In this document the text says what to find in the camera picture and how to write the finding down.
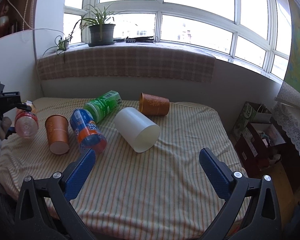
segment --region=striped bed sheet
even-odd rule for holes
[[[25,176],[50,177],[63,171],[79,156],[76,137],[69,126],[70,151],[49,151],[45,120],[52,114],[70,119],[75,108],[88,99],[40,98],[39,131],[32,140],[12,135],[4,141],[0,159],[0,183],[15,200]],[[199,151],[209,147],[232,171],[246,174],[228,139],[218,113],[193,103],[170,103],[165,117],[150,117],[161,127],[151,149],[136,153],[114,127],[116,113],[138,108],[137,101],[123,101],[98,127],[108,140],[103,154],[71,204],[93,232],[120,239],[190,239],[200,236],[213,221],[224,201],[219,199],[203,172]],[[57,217],[51,200],[50,213]],[[237,220],[248,207],[245,201]]]

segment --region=plant pot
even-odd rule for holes
[[[90,47],[100,46],[100,45],[110,45],[114,44],[113,41],[113,31],[115,24],[103,24],[102,25],[102,35],[100,33],[100,25],[89,26],[91,43]]]

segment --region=metal screw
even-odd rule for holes
[[[234,176],[237,177],[237,178],[241,178],[241,177],[242,177],[242,174],[241,174],[241,172],[236,171],[236,172],[234,173]]]
[[[61,173],[60,173],[60,172],[55,172],[55,173],[53,174],[53,177],[54,177],[55,179],[59,179],[59,178],[61,177]]]
[[[28,182],[30,180],[31,180],[31,176],[26,176],[25,179],[24,179],[25,182]]]
[[[264,178],[266,181],[271,181],[271,177],[269,175],[265,175]]]

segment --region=plaid fabric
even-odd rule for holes
[[[189,46],[123,42],[70,48],[65,55],[53,54],[39,59],[37,70],[41,80],[130,76],[211,82],[215,60],[214,56]]]
[[[25,176],[49,178],[63,171],[79,156],[78,143],[69,126],[70,150],[64,155],[50,152],[44,127],[52,114],[68,119],[88,99],[40,98],[39,131],[33,140],[11,135],[4,140],[0,158],[0,183],[18,198]],[[199,164],[198,155],[209,147],[232,171],[246,174],[227,137],[220,118],[210,107],[193,103],[171,103],[167,116],[150,119],[161,128],[154,147],[136,153],[114,126],[114,117],[124,107],[138,109],[137,101],[121,107],[98,123],[107,138],[103,154],[72,206],[91,231],[120,239],[191,239],[200,236],[220,211],[219,199]],[[50,213],[57,217],[51,200]],[[248,207],[246,199],[237,220]]]

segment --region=white plastic cup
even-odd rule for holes
[[[149,150],[160,135],[159,125],[133,107],[122,109],[114,118],[114,125],[137,153]]]

